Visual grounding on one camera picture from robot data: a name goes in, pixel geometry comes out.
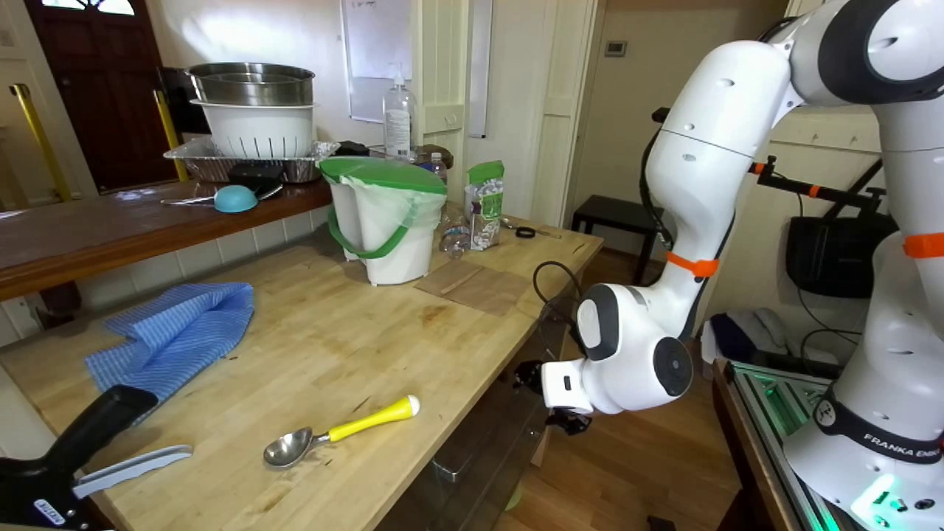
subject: yellow handle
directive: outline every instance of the yellow handle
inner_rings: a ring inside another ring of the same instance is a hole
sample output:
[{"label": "yellow handle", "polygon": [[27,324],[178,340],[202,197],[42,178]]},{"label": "yellow handle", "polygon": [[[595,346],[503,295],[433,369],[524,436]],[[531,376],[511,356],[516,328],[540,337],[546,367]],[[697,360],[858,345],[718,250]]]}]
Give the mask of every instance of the yellow handle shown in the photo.
[{"label": "yellow handle", "polygon": [[368,415],[363,419],[354,420],[353,422],[331,428],[328,430],[328,437],[331,442],[337,442],[345,437],[362,432],[367,428],[373,428],[374,426],[395,420],[411,419],[415,417],[417,413],[419,413],[419,399],[413,395],[407,395],[373,415]]}]

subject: blue bowl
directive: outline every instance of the blue bowl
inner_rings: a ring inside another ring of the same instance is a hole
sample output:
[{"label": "blue bowl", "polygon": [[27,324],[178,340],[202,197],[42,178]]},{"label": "blue bowl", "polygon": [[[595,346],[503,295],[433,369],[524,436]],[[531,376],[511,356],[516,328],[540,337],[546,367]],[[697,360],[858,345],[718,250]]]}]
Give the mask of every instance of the blue bowl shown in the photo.
[{"label": "blue bowl", "polygon": [[256,195],[245,186],[232,184],[220,188],[213,197],[216,210],[227,214],[237,214],[251,210],[259,204]]}]

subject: green label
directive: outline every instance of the green label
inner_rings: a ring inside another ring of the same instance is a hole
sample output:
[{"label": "green label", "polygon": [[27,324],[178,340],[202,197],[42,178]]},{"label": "green label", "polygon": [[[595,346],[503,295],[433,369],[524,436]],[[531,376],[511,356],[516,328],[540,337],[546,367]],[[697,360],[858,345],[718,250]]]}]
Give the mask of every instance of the green label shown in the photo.
[{"label": "green label", "polygon": [[485,219],[495,219],[501,216],[501,200],[504,194],[490,194],[481,199],[481,216]]}]

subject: green led light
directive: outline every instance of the green led light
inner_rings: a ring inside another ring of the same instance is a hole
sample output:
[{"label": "green led light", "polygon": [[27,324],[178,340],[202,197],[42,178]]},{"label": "green led light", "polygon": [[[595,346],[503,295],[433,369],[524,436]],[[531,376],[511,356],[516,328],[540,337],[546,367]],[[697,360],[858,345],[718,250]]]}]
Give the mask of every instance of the green led light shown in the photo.
[{"label": "green led light", "polygon": [[866,488],[858,498],[852,502],[852,513],[859,517],[861,522],[876,530],[888,528],[888,522],[877,514],[881,505],[876,505],[876,500],[884,500],[887,493],[891,491],[891,486],[895,483],[895,476],[892,474],[883,474],[879,476],[871,485]]}]

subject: white colander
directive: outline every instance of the white colander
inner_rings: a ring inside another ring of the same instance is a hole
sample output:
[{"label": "white colander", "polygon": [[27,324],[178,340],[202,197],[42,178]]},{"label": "white colander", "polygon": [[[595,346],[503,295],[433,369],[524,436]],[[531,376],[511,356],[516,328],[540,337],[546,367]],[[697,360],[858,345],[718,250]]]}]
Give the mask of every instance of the white colander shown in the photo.
[{"label": "white colander", "polygon": [[213,143],[226,157],[289,159],[312,150],[312,108],[249,107],[194,100],[203,107]]}]

